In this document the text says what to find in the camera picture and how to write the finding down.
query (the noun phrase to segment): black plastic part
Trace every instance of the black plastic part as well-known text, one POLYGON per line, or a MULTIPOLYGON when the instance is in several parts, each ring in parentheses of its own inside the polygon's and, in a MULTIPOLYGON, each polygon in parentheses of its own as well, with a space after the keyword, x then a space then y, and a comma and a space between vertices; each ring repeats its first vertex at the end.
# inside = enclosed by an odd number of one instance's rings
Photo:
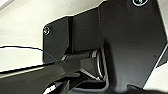
POLYGON ((61 90, 64 88, 64 84, 61 84, 58 86, 55 90, 51 91, 48 94, 61 94, 61 90))
MULTIPOLYGON (((69 46, 69 18, 61 18, 45 27, 49 27, 50 32, 48 35, 43 35, 43 50, 51 53, 60 61, 69 46)), ((45 63, 55 62, 46 54, 43 54, 43 60, 45 63)))
POLYGON ((128 91, 131 91, 131 90, 141 90, 141 91, 144 91, 143 88, 139 88, 137 86, 130 85, 130 84, 127 85, 127 90, 128 91))
POLYGON ((88 80, 90 77, 81 73, 79 77, 65 77, 63 79, 58 80, 57 82, 64 82, 64 81, 70 81, 69 82, 69 90, 74 88, 75 86, 81 84, 82 82, 88 80))
POLYGON ((104 49, 111 49, 105 52, 109 76, 115 76, 110 87, 120 92, 127 84, 142 88, 167 44, 157 1, 136 7, 132 0, 112 0, 102 3, 99 13, 104 49))
POLYGON ((80 70, 80 61, 56 62, 0 75, 1 94, 42 94, 54 81, 80 70))
POLYGON ((98 8, 73 17, 72 42, 74 52, 101 48, 98 8))
POLYGON ((106 86, 106 82, 83 82, 82 84, 78 85, 76 88, 82 89, 103 89, 106 86))
POLYGON ((86 52, 80 52, 80 53, 75 53, 75 54, 68 54, 65 58, 65 60, 82 60, 82 59, 87 59, 90 58, 90 52, 91 51, 86 51, 86 52))

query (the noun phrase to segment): white surface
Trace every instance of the white surface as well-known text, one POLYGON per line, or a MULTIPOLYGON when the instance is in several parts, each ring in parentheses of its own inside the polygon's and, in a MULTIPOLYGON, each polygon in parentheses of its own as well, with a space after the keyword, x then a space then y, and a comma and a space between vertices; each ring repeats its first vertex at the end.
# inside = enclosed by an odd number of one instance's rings
MULTIPOLYGON (((168 36, 168 0, 158 0, 166 34, 168 36)), ((151 73, 144 89, 168 92, 168 63, 156 68, 151 73)))
POLYGON ((160 12, 163 19, 165 31, 168 36, 168 0, 158 0, 158 4, 160 7, 160 12))
MULTIPOLYGON (((42 48, 45 24, 97 7, 102 0, 14 0, 0 10, 0 46, 42 48)), ((41 52, 0 49, 0 71, 42 64, 41 52)))
POLYGON ((1 0, 1 1, 0 1, 0 7, 1 7, 3 4, 5 4, 6 2, 8 2, 8 0, 1 0))
POLYGON ((168 63, 154 69, 144 89, 168 92, 168 63))

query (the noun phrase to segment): black cable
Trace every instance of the black cable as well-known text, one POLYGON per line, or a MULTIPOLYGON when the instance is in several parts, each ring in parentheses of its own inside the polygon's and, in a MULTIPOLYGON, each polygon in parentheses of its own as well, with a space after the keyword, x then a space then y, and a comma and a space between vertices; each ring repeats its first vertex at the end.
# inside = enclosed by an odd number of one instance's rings
POLYGON ((58 61, 52 54, 50 54, 49 52, 46 52, 40 48, 34 48, 34 47, 23 47, 23 46, 1 46, 0 49, 3 49, 3 48, 25 48, 25 49, 34 49, 34 50, 39 50, 39 51, 42 51, 48 55, 50 55, 55 61, 58 61))

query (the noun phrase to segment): wire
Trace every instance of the wire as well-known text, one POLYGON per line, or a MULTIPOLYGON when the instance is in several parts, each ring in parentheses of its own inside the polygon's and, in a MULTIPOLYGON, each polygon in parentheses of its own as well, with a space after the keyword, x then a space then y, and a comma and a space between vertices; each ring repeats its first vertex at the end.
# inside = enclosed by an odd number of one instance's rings
POLYGON ((46 52, 40 48, 34 48, 34 47, 24 47, 24 46, 1 46, 0 49, 3 49, 3 48, 23 48, 23 49, 34 49, 34 50, 39 50, 39 51, 42 51, 48 55, 50 55, 55 61, 58 61, 52 54, 50 54, 49 52, 46 52))

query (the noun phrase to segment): black panel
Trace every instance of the black panel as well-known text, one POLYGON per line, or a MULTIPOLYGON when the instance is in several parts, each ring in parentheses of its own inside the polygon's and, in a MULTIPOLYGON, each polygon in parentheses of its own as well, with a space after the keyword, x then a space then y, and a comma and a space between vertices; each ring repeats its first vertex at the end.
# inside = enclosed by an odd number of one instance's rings
POLYGON ((111 55, 105 52, 107 66, 115 68, 108 71, 116 76, 110 85, 115 91, 126 90, 127 84, 143 87, 166 45, 156 0, 141 7, 132 0, 112 0, 99 10, 104 47, 111 50, 111 55))
MULTIPOLYGON (((43 50, 51 53, 60 61, 69 46, 69 21, 68 17, 61 18, 46 25, 50 28, 48 35, 43 35, 43 50)), ((49 55, 43 54, 45 63, 54 62, 49 55)))
POLYGON ((72 48, 72 34, 73 34, 73 16, 68 17, 69 22, 69 47, 66 50, 65 54, 72 54, 73 48, 72 48))
POLYGON ((101 47, 98 8, 74 16, 72 37, 75 52, 101 47))

